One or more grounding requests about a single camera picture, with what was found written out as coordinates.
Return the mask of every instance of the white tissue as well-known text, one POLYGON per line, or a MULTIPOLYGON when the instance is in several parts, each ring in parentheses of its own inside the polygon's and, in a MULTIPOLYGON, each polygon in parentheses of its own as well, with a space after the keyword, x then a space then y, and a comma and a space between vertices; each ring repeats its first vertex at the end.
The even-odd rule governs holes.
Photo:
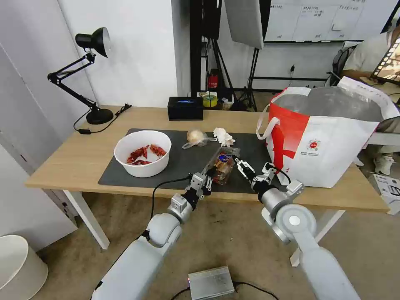
POLYGON ((230 147, 235 142, 233 137, 229 133, 227 133, 226 130, 223 128, 218 128, 218 127, 215 128, 214 136, 218 139, 218 142, 222 146, 230 147))

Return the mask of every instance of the table leg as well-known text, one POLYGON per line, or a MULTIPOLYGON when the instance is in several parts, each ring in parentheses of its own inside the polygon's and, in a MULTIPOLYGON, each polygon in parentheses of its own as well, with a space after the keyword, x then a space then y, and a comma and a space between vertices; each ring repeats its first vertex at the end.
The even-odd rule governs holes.
POLYGON ((107 249, 110 241, 105 235, 103 229, 101 229, 100 224, 97 222, 81 193, 68 190, 64 190, 64 192, 78 212, 79 216, 82 218, 83 222, 85 222, 86 226, 95 237, 96 241, 99 243, 100 247, 102 249, 107 249))
MULTIPOLYGON (((331 227, 340 219, 345 213, 345 210, 326 210, 322 217, 317 221, 317 230, 315 232, 315 240, 319 242, 324 235, 331 229, 331 227)), ((300 263, 300 249, 296 251, 290 257, 292 267, 297 267, 300 263)))

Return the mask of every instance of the red and white bag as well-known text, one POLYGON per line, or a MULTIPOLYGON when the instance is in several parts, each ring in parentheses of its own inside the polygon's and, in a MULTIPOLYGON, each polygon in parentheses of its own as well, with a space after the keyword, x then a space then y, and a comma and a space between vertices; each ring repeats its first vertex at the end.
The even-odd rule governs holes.
POLYGON ((347 77, 337 87, 289 87, 269 107, 268 126, 260 135, 266 107, 256 134, 266 139, 271 161, 290 178, 323 188, 342 177, 379 122, 400 115, 386 94, 347 77))

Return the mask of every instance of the black mat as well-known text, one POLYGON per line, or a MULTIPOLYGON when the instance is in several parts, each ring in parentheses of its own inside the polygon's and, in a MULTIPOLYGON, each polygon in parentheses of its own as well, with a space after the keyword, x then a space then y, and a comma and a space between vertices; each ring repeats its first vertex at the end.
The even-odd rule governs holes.
MULTIPOLYGON (((143 129, 130 129, 127 134, 143 129)), ((101 185, 117 185, 128 187, 154 188, 157 184, 185 177, 188 173, 201 172, 212 155, 217 151, 220 144, 218 142, 208 142, 204 147, 193 146, 183 150, 182 145, 186 141, 186 131, 159 130, 169 136, 172 142, 170 160, 167 167, 159 174, 148 178, 137 178, 129 175, 124 167, 112 158, 103 175, 99 180, 101 185)), ((255 133, 233 133, 235 148, 240 148, 240 156, 243 160, 249 162, 257 174, 267 161, 270 161, 264 141, 257 139, 255 133)), ((188 182, 173 182, 163 185, 166 189, 183 189, 188 182)), ((233 169, 226 185, 212 185, 214 192, 233 192, 233 193, 253 193, 250 185, 240 175, 237 169, 233 169)))

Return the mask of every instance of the whiteboard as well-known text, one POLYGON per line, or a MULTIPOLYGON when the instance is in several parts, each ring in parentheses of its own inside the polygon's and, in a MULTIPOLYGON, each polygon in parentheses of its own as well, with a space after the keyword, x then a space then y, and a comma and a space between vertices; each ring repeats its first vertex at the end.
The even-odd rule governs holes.
POLYGON ((264 41, 364 40, 379 34, 398 0, 272 0, 264 41))

